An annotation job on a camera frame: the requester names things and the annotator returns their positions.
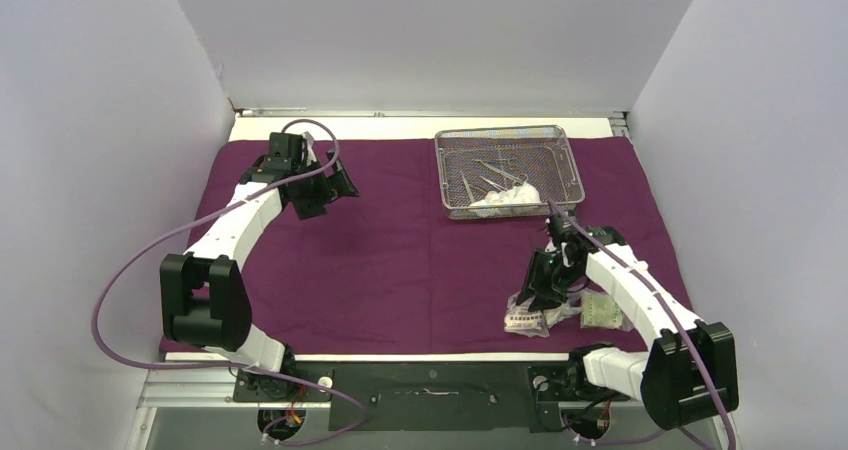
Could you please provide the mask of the pink packet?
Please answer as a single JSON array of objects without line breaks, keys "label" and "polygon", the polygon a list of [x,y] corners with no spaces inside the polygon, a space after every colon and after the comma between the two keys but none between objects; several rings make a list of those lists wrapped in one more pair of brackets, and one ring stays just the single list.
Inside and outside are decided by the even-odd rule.
[{"label": "pink packet", "polygon": [[529,309],[532,302],[533,299],[530,298],[524,303],[519,304],[518,294],[513,294],[509,297],[504,316],[504,331],[506,333],[530,338],[547,338],[550,335],[544,312],[540,310],[531,311]]}]

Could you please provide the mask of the green packet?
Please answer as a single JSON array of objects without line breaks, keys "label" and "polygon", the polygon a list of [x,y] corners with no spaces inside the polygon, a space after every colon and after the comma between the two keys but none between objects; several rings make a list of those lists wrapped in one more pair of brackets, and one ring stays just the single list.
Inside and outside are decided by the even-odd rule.
[{"label": "green packet", "polygon": [[580,326],[630,331],[633,326],[615,300],[606,293],[585,291],[580,298]]}]

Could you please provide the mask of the purple cloth wrap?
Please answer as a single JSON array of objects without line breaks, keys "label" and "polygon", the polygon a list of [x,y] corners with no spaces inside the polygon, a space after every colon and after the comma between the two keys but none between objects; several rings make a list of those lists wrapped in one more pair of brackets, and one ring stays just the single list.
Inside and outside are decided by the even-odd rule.
[{"label": "purple cloth wrap", "polygon": [[[622,137],[570,140],[586,192],[586,226],[612,226],[686,307],[692,304],[646,175]],[[267,142],[217,154],[197,216],[222,208]],[[253,323],[304,354],[568,352],[599,341],[646,350],[638,332],[556,324],[549,337],[504,331],[508,298],[523,284],[545,217],[450,220],[437,188],[432,140],[343,141],[360,190],[328,214],[299,221],[288,207],[241,270]]]}]

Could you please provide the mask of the wire mesh instrument tray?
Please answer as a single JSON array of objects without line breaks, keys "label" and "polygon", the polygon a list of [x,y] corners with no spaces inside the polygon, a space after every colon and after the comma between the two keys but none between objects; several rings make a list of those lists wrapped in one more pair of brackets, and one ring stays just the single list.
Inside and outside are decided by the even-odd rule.
[{"label": "wire mesh instrument tray", "polygon": [[[557,125],[445,130],[434,137],[443,208],[453,220],[541,216],[553,201],[570,210],[585,198],[580,174],[565,131]],[[471,207],[460,173],[475,200],[488,191],[517,186],[475,162],[480,159],[525,175],[540,193],[541,204]]]}]

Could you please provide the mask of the white gauze bag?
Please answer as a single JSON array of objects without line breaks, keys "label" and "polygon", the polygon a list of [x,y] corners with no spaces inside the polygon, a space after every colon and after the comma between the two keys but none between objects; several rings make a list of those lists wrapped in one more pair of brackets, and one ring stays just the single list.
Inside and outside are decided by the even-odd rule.
[{"label": "white gauze bag", "polygon": [[561,305],[542,311],[545,325],[551,328],[581,313],[581,295],[570,297]]}]

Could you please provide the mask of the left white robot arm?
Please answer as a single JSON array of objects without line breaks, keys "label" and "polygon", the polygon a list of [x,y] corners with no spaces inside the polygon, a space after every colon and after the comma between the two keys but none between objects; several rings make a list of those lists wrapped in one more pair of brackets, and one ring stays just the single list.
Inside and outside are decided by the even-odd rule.
[{"label": "left white robot arm", "polygon": [[333,145],[321,163],[309,133],[276,132],[268,150],[240,176],[230,211],[181,254],[167,255],[159,269],[164,336],[237,364],[244,377],[274,400],[301,392],[290,347],[253,322],[242,277],[264,231],[287,207],[296,216],[322,216],[328,204],[356,197]]}]

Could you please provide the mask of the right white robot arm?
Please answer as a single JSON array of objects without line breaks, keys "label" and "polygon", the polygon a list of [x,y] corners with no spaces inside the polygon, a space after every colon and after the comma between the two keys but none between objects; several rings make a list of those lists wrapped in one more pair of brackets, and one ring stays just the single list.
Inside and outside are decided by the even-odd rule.
[{"label": "right white robot arm", "polygon": [[588,315],[575,306],[590,294],[577,284],[585,280],[611,299],[647,349],[594,344],[571,351],[564,374],[573,395],[613,390],[641,402],[663,430],[738,408],[735,340],[726,325],[677,301],[614,228],[582,227],[562,213],[548,216],[546,227],[547,246],[533,252],[522,288],[509,300],[506,332],[545,337],[551,326]]}]

